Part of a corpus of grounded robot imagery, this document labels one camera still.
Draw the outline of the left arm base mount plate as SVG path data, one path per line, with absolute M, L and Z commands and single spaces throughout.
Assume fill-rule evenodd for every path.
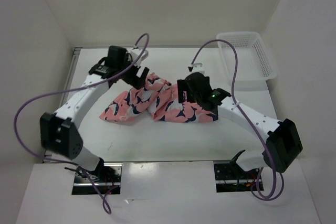
M 90 176 L 98 191 L 103 195 L 119 195 L 121 192 L 121 173 L 122 163 L 105 163 L 105 167 L 108 167 L 108 173 L 103 177 L 97 179 Z M 94 187 L 89 179 L 82 174 L 82 172 L 75 173 L 72 195 L 96 195 Z

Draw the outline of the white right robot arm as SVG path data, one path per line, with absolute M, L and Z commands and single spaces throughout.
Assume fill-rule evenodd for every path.
M 239 125 L 261 141 L 263 152 L 242 150 L 234 156 L 230 172 L 235 178 L 243 178 L 248 171 L 267 166 L 284 173 L 303 150 L 293 121 L 267 117 L 235 100 L 229 92 L 221 88 L 212 89 L 209 77 L 200 72 L 178 80 L 177 88 L 180 102 L 197 103 L 206 111 Z

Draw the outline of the pink patterned shorts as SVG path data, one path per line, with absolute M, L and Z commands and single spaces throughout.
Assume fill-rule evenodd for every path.
M 177 85 L 157 76 L 146 78 L 143 88 L 131 88 L 120 93 L 99 118 L 107 122 L 132 122 L 143 112 L 149 112 L 155 121 L 172 123 L 209 123 L 218 120 L 214 113 L 197 103 L 179 102 Z

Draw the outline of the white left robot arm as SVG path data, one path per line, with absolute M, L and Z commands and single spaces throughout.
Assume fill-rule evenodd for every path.
M 109 173 L 101 157 L 91 153 L 83 145 L 79 126 L 97 100 L 118 80 L 134 88 L 145 84 L 149 69 L 137 75 L 148 51 L 133 47 L 131 50 L 110 46 L 107 56 L 101 58 L 88 72 L 81 86 L 71 98 L 54 113 L 44 113 L 40 118 L 41 145 L 83 168 L 93 182 L 101 181 Z

